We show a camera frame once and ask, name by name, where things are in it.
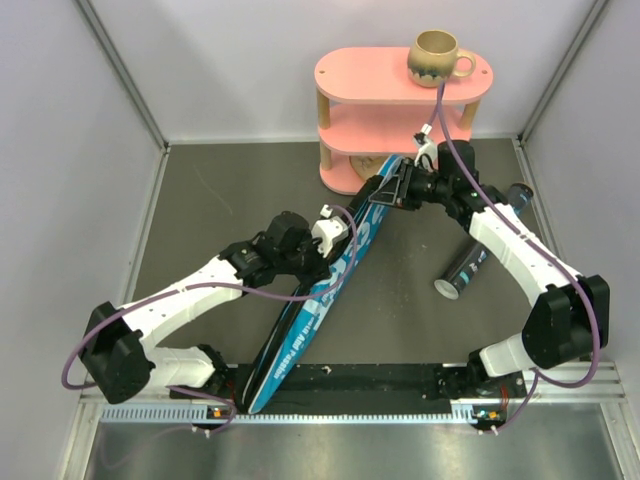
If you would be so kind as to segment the blue sport racket bag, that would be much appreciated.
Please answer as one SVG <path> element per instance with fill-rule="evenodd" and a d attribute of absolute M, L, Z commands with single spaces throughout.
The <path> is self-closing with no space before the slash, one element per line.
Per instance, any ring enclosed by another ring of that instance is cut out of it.
<path fill-rule="evenodd" d="M 385 158 L 374 177 L 365 182 L 348 204 L 347 210 L 357 225 L 356 239 L 346 239 L 332 251 L 329 278 L 313 284 L 302 283 L 294 290 L 295 297 L 309 295 L 309 300 L 284 305 L 246 378 L 237 385 L 235 399 L 241 412 L 260 412 L 310 345 L 389 211 L 385 206 L 370 203 L 369 196 L 391 178 L 401 160 L 399 155 Z"/>

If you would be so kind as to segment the black shuttlecock tube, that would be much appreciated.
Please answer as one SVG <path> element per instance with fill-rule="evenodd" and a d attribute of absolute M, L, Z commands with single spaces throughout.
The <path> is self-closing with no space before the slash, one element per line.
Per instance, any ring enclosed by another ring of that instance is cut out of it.
<path fill-rule="evenodd" d="M 530 205 L 534 192 L 524 183 L 514 183 L 506 196 L 515 215 L 519 216 Z M 488 257 L 489 251 L 481 243 L 473 238 L 466 240 L 448 267 L 434 281 L 436 291 L 449 300 L 457 300 Z"/>

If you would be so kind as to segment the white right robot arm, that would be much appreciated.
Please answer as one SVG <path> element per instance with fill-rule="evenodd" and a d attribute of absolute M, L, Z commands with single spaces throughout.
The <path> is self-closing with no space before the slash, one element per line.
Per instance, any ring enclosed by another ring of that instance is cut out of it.
<path fill-rule="evenodd" d="M 608 342 L 609 285 L 561 261 L 524 226 L 504 194 L 479 183 L 468 142 L 440 144 L 435 170 L 407 157 L 389 160 L 370 201 L 407 211 L 443 206 L 509 272 L 531 306 L 521 332 L 470 354 L 466 380 L 474 393 L 490 395 L 504 376 L 523 370 L 544 372 L 584 356 L 599 362 Z"/>

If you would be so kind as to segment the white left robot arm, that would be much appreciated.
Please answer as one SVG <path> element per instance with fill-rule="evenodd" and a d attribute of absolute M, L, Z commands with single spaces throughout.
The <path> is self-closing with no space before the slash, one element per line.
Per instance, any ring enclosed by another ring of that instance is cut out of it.
<path fill-rule="evenodd" d="M 159 292 L 157 300 L 146 298 L 139 308 L 109 302 L 97 306 L 87 324 L 97 334 L 80 350 L 79 359 L 111 404 L 130 400 L 147 387 L 195 387 L 205 396 L 216 396 L 226 387 L 227 374 L 212 348 L 165 348 L 160 342 L 278 275 L 293 275 L 310 285 L 328 278 L 329 255 L 348 232 L 338 216 L 308 224 L 285 211 L 267 229 L 230 244 L 196 272 Z"/>

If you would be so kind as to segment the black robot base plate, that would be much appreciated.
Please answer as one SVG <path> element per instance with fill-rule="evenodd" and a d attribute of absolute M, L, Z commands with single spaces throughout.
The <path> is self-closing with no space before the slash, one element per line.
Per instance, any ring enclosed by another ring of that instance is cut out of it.
<path fill-rule="evenodd" d="M 465 366 L 443 364 L 298 364 L 261 414 L 449 413 L 452 400 L 525 396 L 523 375 L 510 374 L 480 386 Z"/>

